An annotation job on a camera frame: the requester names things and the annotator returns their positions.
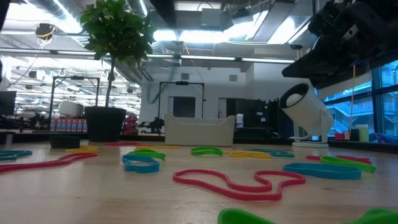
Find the table surface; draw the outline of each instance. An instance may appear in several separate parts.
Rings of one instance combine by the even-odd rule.
[[[224,208],[240,208],[277,224],[339,223],[356,220],[373,207],[398,210],[398,156],[348,149],[306,149],[292,146],[234,145],[224,151],[253,147],[291,151],[295,158],[242,159],[227,155],[190,155],[191,147],[156,149],[166,153],[160,172],[128,173],[121,155],[134,147],[100,146],[98,157],[56,168],[19,170],[0,175],[0,219],[2,224],[114,223],[114,224],[216,224]],[[23,163],[56,159],[62,149],[50,144],[14,144],[14,149],[32,150],[18,159]],[[230,176],[237,184],[259,185],[257,170],[282,170],[291,162],[316,162],[307,155],[369,157],[375,174],[363,173],[361,180],[330,180],[307,176],[307,183],[283,189],[276,202],[243,202],[172,180],[184,169],[212,169]],[[188,175],[226,187],[216,177]],[[265,175],[274,186],[287,177]]]

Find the teal rubber band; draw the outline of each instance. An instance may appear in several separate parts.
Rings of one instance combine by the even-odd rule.
[[[347,159],[339,159],[339,158],[335,158],[335,157],[331,157],[331,156],[321,157],[321,163],[356,167],[356,168],[360,168],[361,170],[363,170],[365,172],[370,172],[370,173],[374,173],[374,171],[376,171],[376,169],[377,169],[374,165],[371,165],[371,164],[351,161],[351,160],[347,160]]]
[[[382,224],[398,223],[398,213],[384,208],[372,208],[360,219],[343,224]]]
[[[289,157],[289,158],[294,158],[294,155],[291,153],[288,153],[286,151],[276,151],[276,150],[271,150],[271,149],[249,149],[249,151],[254,151],[254,152],[265,152],[269,153],[271,156],[274,157]]]
[[[236,208],[227,208],[218,214],[218,224],[275,224]]]
[[[0,161],[14,161],[22,156],[30,156],[32,151],[0,150]]]
[[[129,152],[129,153],[127,153],[127,155],[150,156],[152,158],[161,159],[163,161],[166,158],[166,154],[157,152],[152,149],[140,149],[140,150]]]
[[[191,154],[194,156],[201,155],[219,155],[222,156],[224,153],[217,147],[195,147],[191,149]]]

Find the ceiling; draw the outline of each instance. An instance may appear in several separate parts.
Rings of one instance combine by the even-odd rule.
[[[42,46],[42,40],[38,40],[34,35],[34,30],[38,23],[47,22],[56,24],[59,28],[51,42],[46,43],[44,49],[47,50],[85,50],[83,46],[87,43],[87,35],[85,34],[66,34],[62,31],[71,29],[71,27],[62,26],[57,23],[57,18],[51,11],[46,10],[47,7],[37,7],[34,0],[18,1],[10,6],[6,17],[3,31],[0,34],[0,47],[17,48],[17,49],[38,49]],[[126,0],[130,4],[131,10],[138,14],[142,14],[142,6],[140,1]],[[165,26],[164,21],[160,21],[160,16],[150,4],[149,1],[142,1],[148,13],[153,18],[155,26],[159,27],[160,39],[165,38],[165,34],[170,31]],[[288,2],[288,7],[277,7],[279,3]],[[85,9],[87,4],[93,4],[95,0],[72,0],[64,1],[65,8],[73,10],[73,15],[79,14]],[[214,7],[221,9],[221,25],[214,30],[213,28],[202,26],[202,11]],[[233,25],[232,16],[239,8],[248,8],[248,11],[254,15],[253,21],[241,25]],[[174,41],[161,40],[158,41],[155,54],[192,54],[192,55],[212,55],[212,56],[233,56],[233,57],[255,57],[255,58],[282,58],[296,59],[297,52],[292,50],[286,39],[287,35],[293,36],[299,31],[303,24],[308,21],[312,15],[312,0],[298,1],[263,1],[263,0],[212,0],[207,4],[199,0],[177,1],[177,29],[171,30],[177,38],[183,38],[185,35],[186,45],[176,44]],[[272,30],[266,24],[279,24]],[[192,33],[189,37],[187,34],[190,30],[200,26],[204,31],[203,35]],[[217,41],[218,34],[223,35],[222,41]],[[302,44],[306,48],[310,48],[315,38],[305,31],[294,41],[295,44]],[[109,71],[110,65],[107,61],[93,61],[70,58],[35,58],[32,57],[3,57],[2,60],[7,61],[9,70],[11,71],[11,83],[16,82],[10,87],[10,90],[18,91],[18,106],[21,112],[46,112],[49,107],[49,93],[51,91],[52,76],[63,75],[69,77],[79,75],[91,78],[100,78],[100,101],[99,105],[104,104],[103,95],[106,89],[106,72]],[[250,63],[242,62],[220,62],[220,61],[204,61],[196,60],[197,67],[226,67],[240,68],[242,72],[246,72],[251,66]],[[31,70],[40,74],[45,74],[44,78],[29,78],[26,70],[31,66]],[[161,60],[152,59],[146,62],[147,67],[169,67],[169,66],[193,66],[190,60]],[[139,103],[134,105],[128,104],[129,101],[139,102],[141,98],[141,88],[139,87],[145,75],[136,69],[129,69],[122,65],[116,68],[115,89],[111,95],[113,96],[112,104],[122,108],[130,108],[130,112],[138,113],[140,110]],[[67,85],[78,87],[79,91],[69,89],[64,83],[59,84],[55,89],[55,104],[58,106],[62,100],[75,101],[85,106],[93,105],[93,97],[95,97],[96,88],[90,80],[65,80]],[[127,93],[127,87],[134,87],[134,93]]]

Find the white cylindrical device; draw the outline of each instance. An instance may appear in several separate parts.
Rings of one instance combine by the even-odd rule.
[[[325,104],[315,95],[312,86],[301,83],[287,90],[280,98],[280,107],[293,122],[303,127],[311,135],[322,135],[322,111],[326,110]],[[322,117],[325,119],[327,131],[333,127],[333,117],[326,110]]]

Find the computer screen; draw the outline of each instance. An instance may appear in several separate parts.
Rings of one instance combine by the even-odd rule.
[[[0,115],[13,115],[16,91],[0,91]]]

